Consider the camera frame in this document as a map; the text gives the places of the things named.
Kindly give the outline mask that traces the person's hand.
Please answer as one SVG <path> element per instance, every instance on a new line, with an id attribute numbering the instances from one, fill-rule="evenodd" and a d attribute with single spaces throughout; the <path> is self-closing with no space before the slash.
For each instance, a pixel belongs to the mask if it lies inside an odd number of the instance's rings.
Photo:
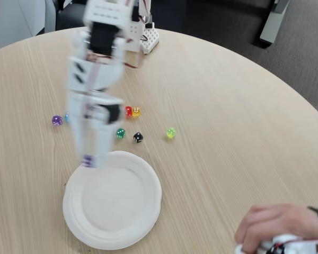
<path id="1" fill-rule="evenodd" d="M 282 234 L 318 239 L 318 213 L 295 204 L 253 206 L 242 218 L 234 239 L 244 253 L 255 253 L 262 242 Z"/>

